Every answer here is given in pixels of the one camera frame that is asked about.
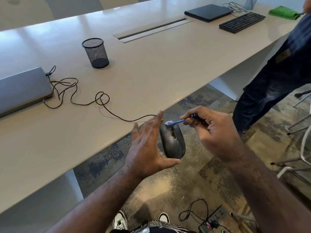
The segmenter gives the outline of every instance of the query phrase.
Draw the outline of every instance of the power strip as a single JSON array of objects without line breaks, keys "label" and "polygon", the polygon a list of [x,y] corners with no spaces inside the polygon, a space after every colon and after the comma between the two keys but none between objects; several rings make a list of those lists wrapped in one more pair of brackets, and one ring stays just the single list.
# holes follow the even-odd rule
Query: power strip
[{"label": "power strip", "polygon": [[219,221],[226,213],[228,213],[227,209],[224,206],[219,206],[209,217],[207,222],[203,222],[199,226],[199,231],[201,233],[208,233],[212,231],[212,227],[210,223],[212,221]]}]

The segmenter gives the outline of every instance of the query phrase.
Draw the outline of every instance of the sneaker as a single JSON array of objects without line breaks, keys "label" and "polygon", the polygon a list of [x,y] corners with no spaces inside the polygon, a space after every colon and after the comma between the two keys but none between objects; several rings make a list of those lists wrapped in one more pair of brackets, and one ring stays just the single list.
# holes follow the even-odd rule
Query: sneaker
[{"label": "sneaker", "polygon": [[114,227],[114,229],[118,229],[118,230],[127,230],[127,220],[126,220],[126,216],[124,214],[124,212],[122,212],[121,210],[117,213],[117,215],[115,216],[112,225]]},{"label": "sneaker", "polygon": [[165,212],[160,213],[158,216],[158,221],[169,223],[169,216]]}]

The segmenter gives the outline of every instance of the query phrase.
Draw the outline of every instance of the black mesh pen holder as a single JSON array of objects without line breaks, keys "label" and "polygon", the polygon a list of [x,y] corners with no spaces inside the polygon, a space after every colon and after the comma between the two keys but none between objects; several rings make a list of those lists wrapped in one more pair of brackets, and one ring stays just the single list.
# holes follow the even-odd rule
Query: black mesh pen holder
[{"label": "black mesh pen holder", "polygon": [[91,65],[95,69],[101,69],[109,65],[109,60],[102,39],[87,39],[82,43]]}]

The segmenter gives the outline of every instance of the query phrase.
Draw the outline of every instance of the black cable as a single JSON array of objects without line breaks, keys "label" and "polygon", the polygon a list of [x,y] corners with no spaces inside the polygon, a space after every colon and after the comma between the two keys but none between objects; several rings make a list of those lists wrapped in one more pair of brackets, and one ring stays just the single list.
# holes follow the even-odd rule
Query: black cable
[{"label": "black cable", "polygon": [[[193,205],[195,202],[200,201],[200,200],[204,201],[204,203],[206,204],[207,215],[206,215],[206,218],[205,218],[205,219],[200,218],[198,215],[196,215],[196,213],[194,213],[194,212],[191,210],[192,205]],[[181,218],[181,215],[182,215],[183,213],[185,213],[185,212],[187,213],[186,216],[185,216],[184,218]],[[180,222],[182,222],[182,221],[184,221],[184,220],[187,220],[187,219],[189,218],[189,216],[192,216],[192,218],[193,218],[197,223],[202,224],[202,222],[198,222],[198,221],[194,218],[194,216],[192,215],[192,213],[193,213],[197,218],[199,218],[202,222],[206,222],[206,221],[208,220],[208,205],[207,205],[206,201],[205,201],[204,199],[199,199],[199,200],[193,201],[193,202],[190,204],[190,206],[189,206],[189,208],[188,208],[187,210],[182,211],[182,212],[178,215],[178,220],[179,220]]]},{"label": "black cable", "polygon": [[225,228],[227,231],[229,231],[227,227],[224,227],[223,225],[220,225],[220,224],[219,224],[219,226],[220,226],[220,227],[223,227],[223,228]]},{"label": "black cable", "polygon": [[234,14],[235,13],[242,13],[242,12],[247,12],[245,9],[244,9],[244,6],[238,4],[238,3],[235,3],[235,2],[229,2],[229,3],[224,3],[222,4],[223,7],[227,7],[228,9],[231,9],[233,10],[233,12],[231,13],[232,16],[234,17],[238,17],[238,16],[235,16]]},{"label": "black cable", "polygon": [[[103,106],[109,113],[111,113],[113,116],[115,116],[115,117],[117,117],[117,118],[119,118],[119,119],[121,119],[121,120],[123,120],[123,121],[126,121],[126,122],[134,122],[134,121],[140,120],[140,119],[142,119],[142,118],[144,118],[144,117],[156,116],[156,115],[154,115],[154,114],[148,114],[148,115],[145,115],[145,116],[140,117],[140,118],[135,119],[135,120],[126,120],[126,119],[123,119],[123,118],[121,118],[121,117],[115,115],[114,113],[112,113],[110,110],[107,109],[107,107],[106,107],[105,105],[110,101],[110,97],[109,97],[109,95],[108,95],[107,93],[104,93],[104,92],[98,92],[98,93],[95,95],[95,100],[94,100],[94,101],[91,101],[90,103],[87,103],[87,104],[78,104],[78,103],[75,103],[75,102],[72,101],[72,98],[73,98],[74,94],[78,91],[78,82],[79,82],[79,80],[78,80],[77,78],[64,78],[64,79],[62,79],[62,80],[60,80],[60,81],[55,81],[55,80],[51,81],[50,76],[55,72],[55,70],[56,70],[56,66],[53,66],[53,68],[50,70],[49,73],[46,74],[46,76],[49,78],[49,82],[50,82],[50,84],[53,86],[52,93],[54,93],[54,91],[56,91],[57,97],[58,97],[58,99],[60,100],[60,104],[59,104],[58,106],[56,106],[56,107],[50,107],[50,106],[48,106],[48,105],[46,104],[45,100],[43,100],[43,103],[44,103],[47,107],[49,107],[50,109],[59,108],[59,107],[63,104],[65,91],[68,90],[68,89],[70,89],[70,88],[72,88],[72,87],[75,87],[76,90],[74,91],[74,93],[73,93],[73,94],[71,95],[71,97],[70,97],[70,102],[71,102],[72,104],[74,104],[74,105],[86,106],[86,105],[90,105],[90,104],[92,104],[92,103],[95,102],[95,103],[98,104],[98,105],[102,105],[102,106]],[[73,80],[75,80],[75,81],[74,81],[73,83],[64,81],[64,80],[70,80],[70,79],[73,79]],[[64,90],[62,90],[61,92],[59,92],[59,91],[57,90],[57,88],[56,88],[56,86],[59,85],[59,84],[60,84],[60,85],[63,85],[63,86],[66,86],[66,88],[65,88]],[[108,97],[108,100],[107,100],[107,102],[104,103],[104,102],[102,101],[102,97],[105,96],[105,95]]]}]

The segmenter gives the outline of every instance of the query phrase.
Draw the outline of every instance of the laptop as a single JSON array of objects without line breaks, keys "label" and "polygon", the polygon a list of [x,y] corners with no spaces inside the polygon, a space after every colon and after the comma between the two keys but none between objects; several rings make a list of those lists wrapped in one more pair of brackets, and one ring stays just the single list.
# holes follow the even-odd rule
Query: laptop
[{"label": "laptop", "polygon": [[39,67],[0,79],[0,117],[53,96],[48,77]]},{"label": "laptop", "polygon": [[229,15],[232,12],[233,10],[227,7],[210,4],[207,6],[202,6],[196,9],[192,9],[190,11],[185,11],[185,15],[188,15],[190,17],[203,20],[206,22],[211,22],[215,19],[219,19],[223,16]]}]

